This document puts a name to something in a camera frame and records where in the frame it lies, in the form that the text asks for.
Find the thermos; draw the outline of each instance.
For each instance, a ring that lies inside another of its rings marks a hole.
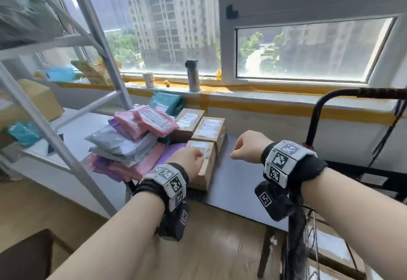
[[[187,60],[185,62],[190,92],[199,92],[201,90],[201,86],[199,85],[199,72],[197,65],[197,60]]]

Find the white wall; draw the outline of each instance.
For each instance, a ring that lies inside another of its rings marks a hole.
[[[91,89],[62,88],[50,83],[58,101],[67,108],[79,109],[108,92]],[[134,103],[147,104],[149,99],[131,96]],[[118,105],[117,100],[109,105]],[[275,114],[252,113],[220,108],[209,108],[208,116],[225,117],[227,132],[240,135],[248,129],[261,131],[274,141],[288,139],[298,143],[305,141],[310,118]],[[374,167],[407,173],[407,121],[401,120],[390,136]],[[372,150],[381,139],[387,126],[322,119],[319,123],[314,147],[319,157],[367,165]]]

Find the fist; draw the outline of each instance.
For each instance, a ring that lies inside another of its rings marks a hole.
[[[194,180],[202,164],[204,163],[204,157],[201,151],[195,147],[183,147],[178,149],[167,159],[166,163],[174,162],[181,165],[186,171],[189,181]]]
[[[248,130],[237,139],[236,146],[230,157],[250,163],[261,163],[261,154],[271,143],[273,141],[261,132]]]

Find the white cup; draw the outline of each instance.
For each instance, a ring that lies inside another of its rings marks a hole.
[[[146,87],[154,87],[154,74],[151,72],[143,73],[144,81],[146,82]]]

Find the floor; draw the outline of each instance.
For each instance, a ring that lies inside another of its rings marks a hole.
[[[264,226],[194,201],[190,208],[182,241],[153,238],[135,279],[257,279]],[[44,228],[76,249],[105,221],[34,182],[0,183],[0,252]],[[54,246],[53,269],[68,256]]]

